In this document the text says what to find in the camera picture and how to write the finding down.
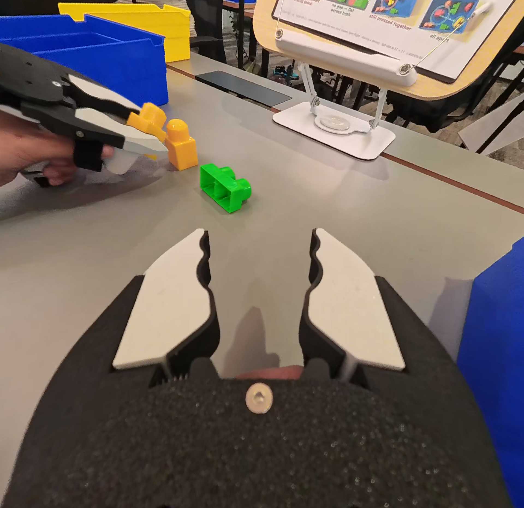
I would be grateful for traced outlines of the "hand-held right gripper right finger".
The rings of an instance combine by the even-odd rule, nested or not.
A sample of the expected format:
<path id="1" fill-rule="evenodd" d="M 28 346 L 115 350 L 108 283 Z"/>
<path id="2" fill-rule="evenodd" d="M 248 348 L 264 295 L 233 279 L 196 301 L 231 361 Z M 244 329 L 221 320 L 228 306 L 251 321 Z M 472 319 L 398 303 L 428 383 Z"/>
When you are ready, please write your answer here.
<path id="1" fill-rule="evenodd" d="M 329 371 L 406 367 L 375 273 L 323 228 L 312 230 L 309 287 L 300 317 L 304 367 L 322 359 Z"/>

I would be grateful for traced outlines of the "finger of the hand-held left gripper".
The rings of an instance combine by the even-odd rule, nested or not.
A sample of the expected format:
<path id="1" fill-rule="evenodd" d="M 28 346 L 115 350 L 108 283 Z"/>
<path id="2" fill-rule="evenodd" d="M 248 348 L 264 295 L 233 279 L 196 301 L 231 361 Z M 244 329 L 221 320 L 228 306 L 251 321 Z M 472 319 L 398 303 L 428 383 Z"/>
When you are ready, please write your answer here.
<path id="1" fill-rule="evenodd" d="M 78 108 L 92 108 L 116 117 L 129 117 L 131 113 L 138 115 L 141 111 L 141 106 L 81 75 L 68 73 L 66 82 L 69 96 Z"/>
<path id="2" fill-rule="evenodd" d="M 93 108 L 78 108 L 75 117 L 95 129 L 95 139 L 114 148 L 111 158 L 104 159 L 106 169 L 114 174 L 126 173 L 144 155 L 167 159 L 168 150 L 154 135 L 122 124 Z"/>

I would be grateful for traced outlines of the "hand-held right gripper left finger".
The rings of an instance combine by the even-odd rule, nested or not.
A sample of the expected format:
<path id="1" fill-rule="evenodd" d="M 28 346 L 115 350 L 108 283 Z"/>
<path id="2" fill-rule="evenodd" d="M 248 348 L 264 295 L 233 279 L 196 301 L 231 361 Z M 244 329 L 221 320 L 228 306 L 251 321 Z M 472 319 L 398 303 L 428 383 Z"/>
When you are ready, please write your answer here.
<path id="1" fill-rule="evenodd" d="M 189 371 L 193 360 L 215 353 L 220 330 L 209 288 L 210 255 L 209 234 L 198 228 L 146 270 L 114 369 L 160 365 Z"/>

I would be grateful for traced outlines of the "yellow toy block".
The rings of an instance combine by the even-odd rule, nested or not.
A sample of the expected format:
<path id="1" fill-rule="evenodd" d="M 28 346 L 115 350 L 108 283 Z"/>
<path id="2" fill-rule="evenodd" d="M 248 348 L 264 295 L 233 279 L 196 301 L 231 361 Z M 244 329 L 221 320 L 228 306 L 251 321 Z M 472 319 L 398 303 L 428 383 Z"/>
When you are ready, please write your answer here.
<path id="1" fill-rule="evenodd" d="M 126 124 L 164 142 L 166 132 L 163 127 L 166 120 L 167 116 L 161 108 L 152 103 L 145 103 L 140 113 L 131 112 L 129 114 Z"/>
<path id="2" fill-rule="evenodd" d="M 171 119 L 166 126 L 165 146 L 168 159 L 177 171 L 199 165 L 196 141 L 190 136 L 187 124 L 181 119 Z"/>

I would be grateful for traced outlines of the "blue plastic bin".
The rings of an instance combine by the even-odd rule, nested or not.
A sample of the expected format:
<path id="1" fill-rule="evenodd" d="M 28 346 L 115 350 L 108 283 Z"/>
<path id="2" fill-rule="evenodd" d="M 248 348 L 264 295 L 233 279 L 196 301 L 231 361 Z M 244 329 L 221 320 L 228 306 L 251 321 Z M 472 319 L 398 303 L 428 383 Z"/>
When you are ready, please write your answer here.
<path id="1" fill-rule="evenodd" d="M 164 39 L 91 15 L 1 17 L 1 43 L 82 73 L 138 106 L 169 102 Z"/>
<path id="2" fill-rule="evenodd" d="M 475 277 L 457 365 L 488 426 L 515 507 L 523 507 L 523 238 Z"/>

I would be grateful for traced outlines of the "green double toy block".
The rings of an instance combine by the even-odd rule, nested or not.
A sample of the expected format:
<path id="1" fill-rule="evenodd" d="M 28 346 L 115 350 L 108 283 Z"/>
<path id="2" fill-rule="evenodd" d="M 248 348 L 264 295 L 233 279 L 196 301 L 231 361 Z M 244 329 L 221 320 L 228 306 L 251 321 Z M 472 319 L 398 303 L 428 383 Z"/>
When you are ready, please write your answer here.
<path id="1" fill-rule="evenodd" d="M 229 214 L 240 210 L 252 195 L 252 187 L 244 178 L 236 178 L 228 167 L 213 163 L 200 165 L 200 189 Z"/>

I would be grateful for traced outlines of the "person's left hand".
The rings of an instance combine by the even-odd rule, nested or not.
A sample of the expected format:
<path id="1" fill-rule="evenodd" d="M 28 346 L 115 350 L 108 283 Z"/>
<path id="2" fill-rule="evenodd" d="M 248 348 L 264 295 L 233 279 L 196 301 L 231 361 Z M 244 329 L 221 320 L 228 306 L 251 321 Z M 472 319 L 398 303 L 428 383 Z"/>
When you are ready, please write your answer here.
<path id="1" fill-rule="evenodd" d="M 36 123 L 1 112 L 1 186 L 30 166 L 44 162 L 43 176 L 52 186 L 72 181 L 77 167 L 75 142 L 41 128 Z"/>

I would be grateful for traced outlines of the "yellow plastic bin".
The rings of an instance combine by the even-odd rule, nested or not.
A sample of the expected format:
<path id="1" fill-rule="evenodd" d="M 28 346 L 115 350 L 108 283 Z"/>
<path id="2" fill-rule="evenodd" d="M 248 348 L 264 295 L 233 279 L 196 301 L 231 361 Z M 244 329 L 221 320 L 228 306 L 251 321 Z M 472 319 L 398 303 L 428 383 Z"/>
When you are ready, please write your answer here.
<path id="1" fill-rule="evenodd" d="M 58 3 L 60 14 L 75 21 L 86 15 L 113 21 L 129 27 L 162 35 L 166 63 L 190 59 L 190 11 L 154 4 L 120 3 Z"/>

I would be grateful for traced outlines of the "black inset table panel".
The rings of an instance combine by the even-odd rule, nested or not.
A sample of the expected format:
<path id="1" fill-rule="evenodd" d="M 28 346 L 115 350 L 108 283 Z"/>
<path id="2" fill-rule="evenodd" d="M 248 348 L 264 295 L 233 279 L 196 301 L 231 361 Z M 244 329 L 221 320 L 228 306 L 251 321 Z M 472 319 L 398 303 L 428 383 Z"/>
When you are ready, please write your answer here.
<path id="1" fill-rule="evenodd" d="M 268 108 L 275 107 L 292 99 L 292 97 L 288 95 L 224 71 L 199 74 L 195 76 L 195 79 L 223 92 L 235 94 L 241 99 L 250 100 Z"/>

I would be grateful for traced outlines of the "wooden clipboard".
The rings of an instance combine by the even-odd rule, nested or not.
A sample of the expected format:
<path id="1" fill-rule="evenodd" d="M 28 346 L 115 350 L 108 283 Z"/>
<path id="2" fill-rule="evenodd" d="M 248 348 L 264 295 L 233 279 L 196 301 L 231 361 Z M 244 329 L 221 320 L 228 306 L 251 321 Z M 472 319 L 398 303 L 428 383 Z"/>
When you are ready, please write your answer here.
<path id="1" fill-rule="evenodd" d="M 265 51 L 418 100 L 441 100 L 473 84 L 483 83 L 491 88 L 505 68 L 523 55 L 513 45 L 513 39 L 519 37 L 517 33 L 523 32 L 523 0 L 514 1 L 454 82 L 419 74 L 410 85 L 389 72 L 387 66 L 392 59 L 387 56 L 341 44 L 301 27 L 280 27 L 272 16 L 276 3 L 278 0 L 257 0 L 253 13 L 254 33 Z"/>

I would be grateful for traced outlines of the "printed instruction sheet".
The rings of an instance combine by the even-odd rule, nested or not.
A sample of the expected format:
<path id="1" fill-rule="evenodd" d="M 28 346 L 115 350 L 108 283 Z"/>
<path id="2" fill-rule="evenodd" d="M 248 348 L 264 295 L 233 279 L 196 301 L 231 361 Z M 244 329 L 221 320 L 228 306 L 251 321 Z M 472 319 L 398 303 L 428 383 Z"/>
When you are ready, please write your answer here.
<path id="1" fill-rule="evenodd" d="M 272 16 L 453 83 L 514 0 L 276 0 Z"/>

